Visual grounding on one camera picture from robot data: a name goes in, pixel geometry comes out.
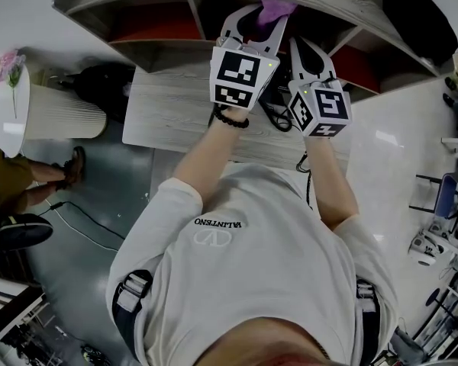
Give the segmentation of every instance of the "brown shoe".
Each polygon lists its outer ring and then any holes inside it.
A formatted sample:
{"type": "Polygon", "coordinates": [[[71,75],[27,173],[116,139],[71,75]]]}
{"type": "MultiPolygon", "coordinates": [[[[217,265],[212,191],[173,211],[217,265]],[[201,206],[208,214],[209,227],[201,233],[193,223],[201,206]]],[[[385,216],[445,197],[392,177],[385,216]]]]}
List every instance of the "brown shoe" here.
{"type": "Polygon", "coordinates": [[[85,150],[81,146],[73,149],[73,156],[64,164],[66,174],[65,182],[68,185],[74,185],[83,178],[83,169],[85,168],[85,150]]]}

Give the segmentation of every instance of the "valentino logo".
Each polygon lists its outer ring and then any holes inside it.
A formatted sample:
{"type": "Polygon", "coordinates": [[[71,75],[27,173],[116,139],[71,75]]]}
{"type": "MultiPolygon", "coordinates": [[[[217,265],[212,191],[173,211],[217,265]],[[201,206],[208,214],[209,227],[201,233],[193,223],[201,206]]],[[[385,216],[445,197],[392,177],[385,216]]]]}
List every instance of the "valentino logo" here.
{"type": "Polygon", "coordinates": [[[232,241],[232,235],[227,230],[203,229],[193,236],[193,241],[202,246],[224,247],[232,241]]]}
{"type": "Polygon", "coordinates": [[[219,228],[242,228],[241,222],[225,223],[224,221],[204,220],[202,218],[195,219],[195,225],[217,226],[219,228]]]}

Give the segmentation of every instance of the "white floor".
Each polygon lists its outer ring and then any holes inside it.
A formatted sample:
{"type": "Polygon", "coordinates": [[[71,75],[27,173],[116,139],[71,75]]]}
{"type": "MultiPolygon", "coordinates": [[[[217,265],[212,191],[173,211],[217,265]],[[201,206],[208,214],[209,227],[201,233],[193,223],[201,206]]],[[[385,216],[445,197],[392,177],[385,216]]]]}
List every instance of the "white floor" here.
{"type": "Polygon", "coordinates": [[[444,287],[449,254],[431,267],[408,255],[409,244],[431,215],[408,208],[416,174],[441,178],[455,161],[441,144],[454,136],[453,112],[446,107],[443,80],[396,91],[354,105],[353,136],[347,178],[365,223],[389,257],[402,317],[408,332],[421,327],[431,313],[424,303],[436,287],[444,287]]]}

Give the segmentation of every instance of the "white machine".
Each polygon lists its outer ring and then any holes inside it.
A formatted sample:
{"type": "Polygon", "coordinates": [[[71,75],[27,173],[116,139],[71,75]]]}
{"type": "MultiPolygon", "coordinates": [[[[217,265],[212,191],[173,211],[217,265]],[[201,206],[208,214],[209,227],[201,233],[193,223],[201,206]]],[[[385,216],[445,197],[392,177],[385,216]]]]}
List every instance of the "white machine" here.
{"type": "Polygon", "coordinates": [[[261,4],[247,5],[229,15],[217,39],[211,59],[211,101],[252,109],[280,64],[276,56],[288,16],[275,22],[262,42],[244,43],[240,33],[245,20],[256,18],[261,4]]]}
{"type": "Polygon", "coordinates": [[[290,39],[292,100],[288,109],[304,136],[333,137],[351,123],[350,96],[331,58],[305,38],[290,39]]]}
{"type": "Polygon", "coordinates": [[[409,256],[420,265],[433,265],[436,257],[449,250],[450,244],[441,236],[421,230],[411,242],[409,256]]]}

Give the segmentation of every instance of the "wooden desk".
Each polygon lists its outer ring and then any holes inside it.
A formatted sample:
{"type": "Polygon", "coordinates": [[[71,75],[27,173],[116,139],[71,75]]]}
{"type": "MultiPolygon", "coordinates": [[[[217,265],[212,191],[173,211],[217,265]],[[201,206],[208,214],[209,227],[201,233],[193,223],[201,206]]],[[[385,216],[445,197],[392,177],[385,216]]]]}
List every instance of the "wooden desk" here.
{"type": "MultiPolygon", "coordinates": [[[[213,104],[208,78],[211,50],[166,50],[153,62],[152,73],[136,68],[127,106],[122,141],[176,152],[187,152],[207,129],[213,104]]],[[[349,134],[335,142],[337,158],[346,169],[349,134]]],[[[293,169],[305,151],[301,133],[278,131],[257,104],[232,160],[293,169]]]]}

